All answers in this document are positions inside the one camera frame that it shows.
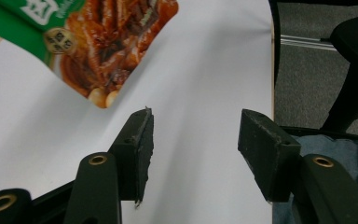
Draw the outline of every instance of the gray fabric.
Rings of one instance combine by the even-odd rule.
[[[295,137],[301,144],[301,155],[320,154],[331,157],[342,164],[351,177],[358,183],[358,141],[332,139],[325,135]],[[272,206],[273,224],[294,224],[292,200],[288,203],[275,203]]]

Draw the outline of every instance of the black chair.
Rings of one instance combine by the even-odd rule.
[[[274,23],[275,83],[278,78],[281,51],[281,22],[277,2],[335,6],[358,5],[358,0],[269,0]],[[350,62],[351,66],[322,130],[344,133],[358,119],[358,18],[344,21],[337,26],[330,36],[330,41],[337,51]]]

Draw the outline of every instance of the green label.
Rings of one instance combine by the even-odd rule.
[[[0,5],[43,31],[63,26],[68,13],[83,4],[84,0],[0,0]]]

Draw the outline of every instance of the metal grommet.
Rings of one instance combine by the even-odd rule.
[[[91,165],[101,165],[106,161],[107,161],[107,158],[105,156],[98,155],[98,156],[94,156],[91,159],[89,159],[89,164],[91,164]]]
[[[313,162],[315,162],[316,164],[318,164],[322,167],[331,168],[334,166],[334,163],[332,163],[330,160],[323,158],[323,157],[315,157],[312,160],[313,160]]]
[[[14,194],[6,194],[0,196],[0,212],[9,208],[16,201],[17,196]]]

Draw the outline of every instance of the food package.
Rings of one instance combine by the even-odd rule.
[[[176,0],[0,0],[0,36],[107,108],[177,11]]]

